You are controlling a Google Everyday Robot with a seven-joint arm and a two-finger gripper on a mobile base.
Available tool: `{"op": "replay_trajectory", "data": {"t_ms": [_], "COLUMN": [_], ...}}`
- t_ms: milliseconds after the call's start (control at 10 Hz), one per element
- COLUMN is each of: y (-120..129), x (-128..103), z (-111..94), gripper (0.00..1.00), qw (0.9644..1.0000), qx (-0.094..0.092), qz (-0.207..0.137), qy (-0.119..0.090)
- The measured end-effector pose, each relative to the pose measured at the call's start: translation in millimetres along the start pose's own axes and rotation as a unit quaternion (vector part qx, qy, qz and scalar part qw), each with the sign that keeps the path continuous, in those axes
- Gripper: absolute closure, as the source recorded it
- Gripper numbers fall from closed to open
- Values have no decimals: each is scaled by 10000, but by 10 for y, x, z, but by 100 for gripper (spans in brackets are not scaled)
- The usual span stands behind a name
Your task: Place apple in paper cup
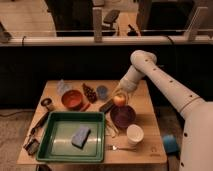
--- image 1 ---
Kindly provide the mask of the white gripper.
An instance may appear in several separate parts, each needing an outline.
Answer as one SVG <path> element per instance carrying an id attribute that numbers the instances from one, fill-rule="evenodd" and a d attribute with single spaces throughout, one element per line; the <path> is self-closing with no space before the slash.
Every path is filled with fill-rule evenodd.
<path id="1" fill-rule="evenodd" d="M 128 71 L 126 72 L 126 74 L 120 80 L 119 87 L 128 93 L 134 92 L 137 89 L 139 82 L 141 81 L 141 79 L 144 76 L 145 76 L 144 73 L 141 73 L 133 65 L 131 65 L 129 67 Z M 119 93 L 121 93 L 120 88 L 116 88 L 113 91 L 112 97 L 117 96 Z M 126 104 L 129 104 L 129 94 L 128 93 L 125 93 Z"/>

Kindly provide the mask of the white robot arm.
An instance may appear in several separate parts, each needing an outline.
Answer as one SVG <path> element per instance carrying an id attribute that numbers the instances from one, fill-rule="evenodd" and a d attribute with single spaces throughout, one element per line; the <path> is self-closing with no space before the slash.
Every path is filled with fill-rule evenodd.
<path id="1" fill-rule="evenodd" d="M 213 171 L 213 101 L 207 102 L 157 65 L 150 52 L 136 50 L 118 89 L 134 92 L 147 76 L 185 120 L 179 171 Z"/>

